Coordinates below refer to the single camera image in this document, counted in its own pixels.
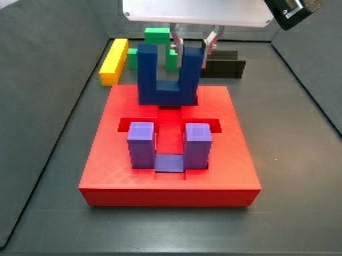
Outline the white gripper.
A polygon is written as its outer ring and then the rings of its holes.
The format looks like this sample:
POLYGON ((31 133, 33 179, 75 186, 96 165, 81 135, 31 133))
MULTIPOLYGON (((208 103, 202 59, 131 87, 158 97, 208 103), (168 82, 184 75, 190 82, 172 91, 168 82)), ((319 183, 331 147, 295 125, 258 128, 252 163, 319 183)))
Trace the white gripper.
POLYGON ((203 39, 203 64, 216 49, 223 26, 263 28, 272 14, 263 0, 121 0, 123 14, 129 21, 171 23, 171 48, 178 53, 182 66, 184 42, 179 36, 179 24, 215 25, 203 39))

